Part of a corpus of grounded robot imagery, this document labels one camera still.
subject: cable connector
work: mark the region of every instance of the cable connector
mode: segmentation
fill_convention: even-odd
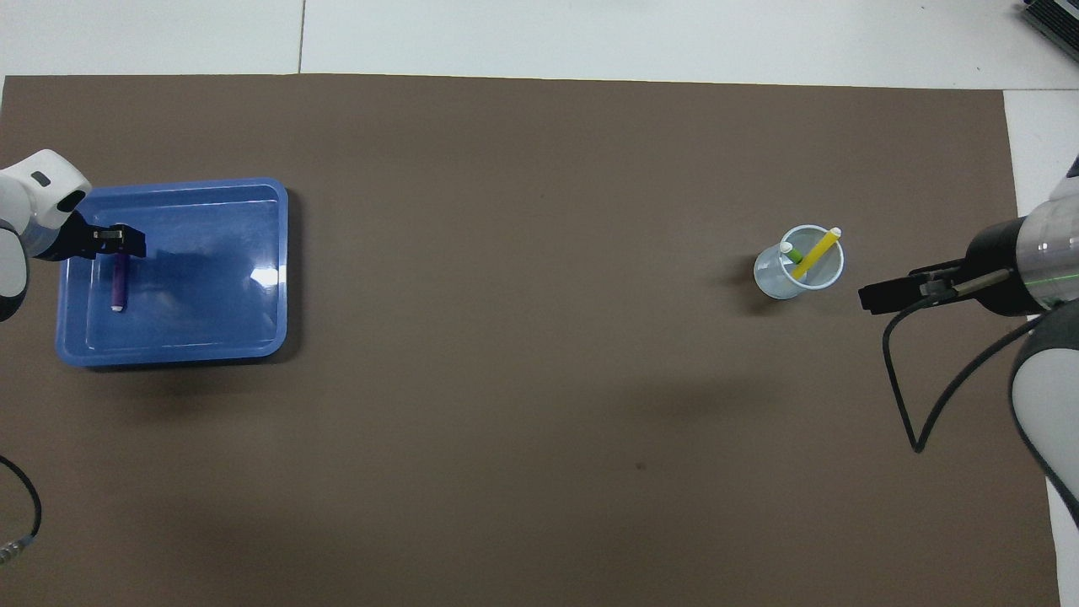
[[[33,536],[26,536],[23,539],[0,546],[0,566],[14,561],[31,543],[33,543]]]

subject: pen holder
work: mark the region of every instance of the pen holder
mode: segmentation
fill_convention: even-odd
[[[795,263],[780,252],[779,244],[789,242],[798,250],[809,250],[828,232],[820,225],[798,225],[779,243],[765,248],[753,263],[753,277],[765,294],[773,299],[790,299],[806,290],[828,288],[843,273],[843,246],[837,242],[809,268],[802,279],[791,275]]]

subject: blue tray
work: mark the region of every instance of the blue tray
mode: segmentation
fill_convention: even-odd
[[[60,267],[56,353],[76,367],[265,357],[288,329],[288,194],[275,179],[100,188],[79,204],[97,225],[146,232],[127,307],[113,313],[112,254]]]

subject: white table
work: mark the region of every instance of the white table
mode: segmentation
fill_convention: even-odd
[[[0,0],[0,79],[418,73],[1005,91],[1019,212],[1079,153],[1079,63],[1003,0]],[[971,235],[982,225],[971,225]],[[1079,533],[1050,487],[1061,599]]]

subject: yellow marker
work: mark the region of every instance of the yellow marker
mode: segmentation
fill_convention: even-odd
[[[809,252],[806,252],[805,257],[802,258],[802,262],[791,270],[791,276],[796,280],[802,279],[802,276],[806,275],[806,272],[816,265],[817,261],[820,261],[820,258],[828,252],[829,248],[832,248],[832,245],[835,244],[842,235],[843,231],[839,227],[832,227],[831,230],[824,232],[824,237],[820,238],[820,242],[810,248]]]

